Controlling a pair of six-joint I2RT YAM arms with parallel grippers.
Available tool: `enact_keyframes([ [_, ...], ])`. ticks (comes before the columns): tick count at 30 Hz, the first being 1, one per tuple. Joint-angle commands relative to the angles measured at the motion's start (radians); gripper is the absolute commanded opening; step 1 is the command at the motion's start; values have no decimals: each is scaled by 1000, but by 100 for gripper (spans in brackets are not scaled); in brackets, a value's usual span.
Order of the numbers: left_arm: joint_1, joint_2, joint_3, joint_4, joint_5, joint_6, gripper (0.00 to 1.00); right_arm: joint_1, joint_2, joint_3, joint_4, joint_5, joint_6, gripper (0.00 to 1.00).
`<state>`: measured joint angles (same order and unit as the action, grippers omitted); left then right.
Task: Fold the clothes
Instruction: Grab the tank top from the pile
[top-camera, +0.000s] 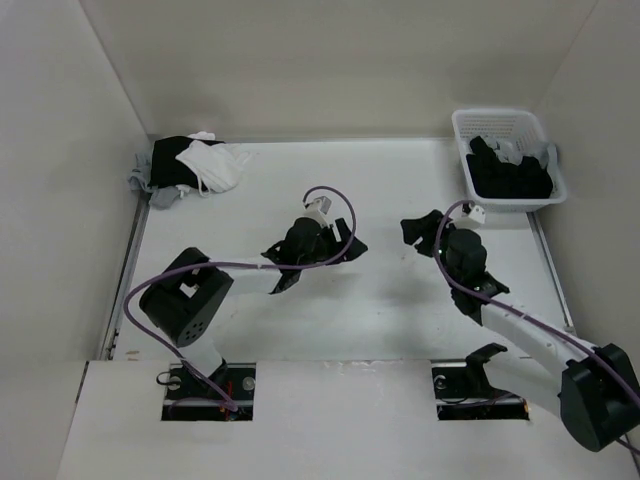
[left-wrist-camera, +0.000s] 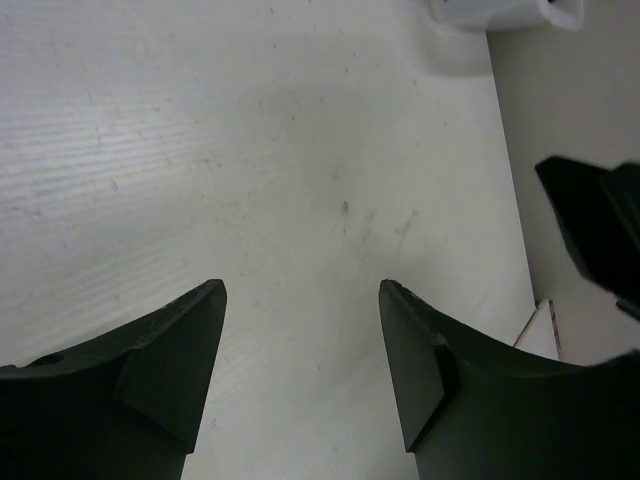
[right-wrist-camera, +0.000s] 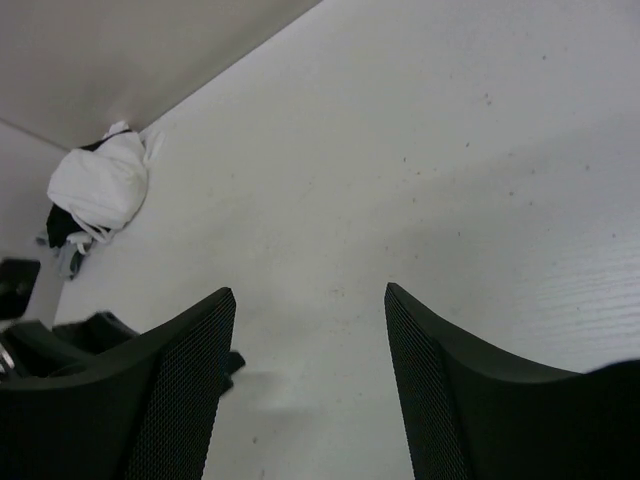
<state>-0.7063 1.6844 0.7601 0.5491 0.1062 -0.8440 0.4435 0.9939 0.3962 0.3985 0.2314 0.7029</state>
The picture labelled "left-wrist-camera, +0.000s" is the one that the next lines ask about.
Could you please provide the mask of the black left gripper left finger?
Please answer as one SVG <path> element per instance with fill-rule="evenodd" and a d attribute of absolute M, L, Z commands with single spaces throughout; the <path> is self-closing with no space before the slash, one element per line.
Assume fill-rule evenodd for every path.
<path fill-rule="evenodd" d="M 226 288 L 1 370 L 5 479 L 178 479 L 195 450 Z"/>

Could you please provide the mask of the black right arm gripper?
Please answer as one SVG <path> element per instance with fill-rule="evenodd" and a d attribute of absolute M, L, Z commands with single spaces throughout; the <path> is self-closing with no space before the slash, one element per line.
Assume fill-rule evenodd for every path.
<path fill-rule="evenodd" d="M 551 156 L 535 166 L 566 247 L 582 278 L 639 318 L 639 163 L 607 169 Z"/>

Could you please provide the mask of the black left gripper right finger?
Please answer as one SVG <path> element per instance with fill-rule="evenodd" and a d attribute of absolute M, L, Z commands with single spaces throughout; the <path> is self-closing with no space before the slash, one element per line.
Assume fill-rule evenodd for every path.
<path fill-rule="evenodd" d="M 635 479 L 639 355 L 578 366 L 518 350 L 393 280 L 379 310 L 407 452 L 423 479 Z"/>

